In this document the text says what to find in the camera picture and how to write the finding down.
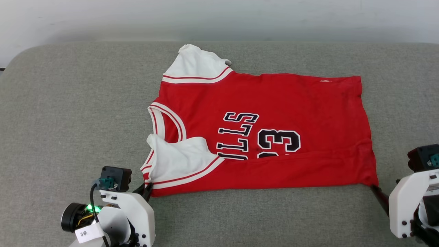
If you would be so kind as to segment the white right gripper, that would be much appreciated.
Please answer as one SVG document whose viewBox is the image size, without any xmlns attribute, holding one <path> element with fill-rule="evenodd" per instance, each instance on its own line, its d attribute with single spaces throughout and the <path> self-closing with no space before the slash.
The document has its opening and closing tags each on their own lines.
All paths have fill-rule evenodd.
<svg viewBox="0 0 439 247">
<path fill-rule="evenodd" d="M 402 178 L 390 196 L 378 186 L 370 186 L 375 198 L 389 217 L 389 227 L 397 238 L 410 236 L 410 221 L 416 209 L 425 206 L 423 197 L 438 195 L 438 170 L 416 172 Z"/>
</svg>

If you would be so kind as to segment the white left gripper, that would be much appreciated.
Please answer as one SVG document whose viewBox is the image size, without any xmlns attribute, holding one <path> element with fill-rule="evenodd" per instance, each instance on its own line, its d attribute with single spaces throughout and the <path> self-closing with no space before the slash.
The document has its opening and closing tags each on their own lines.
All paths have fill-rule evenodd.
<svg viewBox="0 0 439 247">
<path fill-rule="evenodd" d="M 101 199 L 116 207 L 103 207 L 100 224 L 109 237 L 126 243 L 133 234 L 140 247 L 151 247 L 155 241 L 155 213 L 149 200 L 153 183 L 141 184 L 132 192 L 100 191 Z"/>
</svg>

